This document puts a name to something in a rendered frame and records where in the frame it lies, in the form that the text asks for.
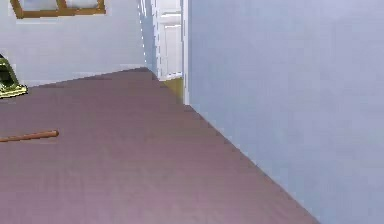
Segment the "white panelled room door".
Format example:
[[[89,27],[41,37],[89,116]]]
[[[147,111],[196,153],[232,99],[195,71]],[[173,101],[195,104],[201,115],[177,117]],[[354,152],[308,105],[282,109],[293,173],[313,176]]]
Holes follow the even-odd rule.
[[[182,75],[180,0],[155,0],[157,25],[158,75],[169,80]]]

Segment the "brown wooden bat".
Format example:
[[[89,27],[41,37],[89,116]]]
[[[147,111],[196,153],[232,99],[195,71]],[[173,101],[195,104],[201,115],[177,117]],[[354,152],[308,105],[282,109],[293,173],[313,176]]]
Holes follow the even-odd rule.
[[[34,140],[41,138],[57,137],[59,132],[57,130],[44,131],[38,133],[25,134],[20,136],[9,136],[0,138],[0,143],[11,142],[11,141],[22,141],[22,140]]]

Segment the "wooden framed window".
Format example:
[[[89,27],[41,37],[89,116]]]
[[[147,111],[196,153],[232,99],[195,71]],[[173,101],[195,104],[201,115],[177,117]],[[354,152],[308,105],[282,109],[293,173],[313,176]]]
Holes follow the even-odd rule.
[[[105,0],[9,0],[17,19],[105,14]]]

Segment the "green and yellow stand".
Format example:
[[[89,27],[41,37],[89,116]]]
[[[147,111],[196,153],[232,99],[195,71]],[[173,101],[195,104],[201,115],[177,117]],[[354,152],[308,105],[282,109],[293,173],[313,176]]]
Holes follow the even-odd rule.
[[[28,88],[21,85],[9,61],[0,54],[0,99],[12,98],[28,93]]]

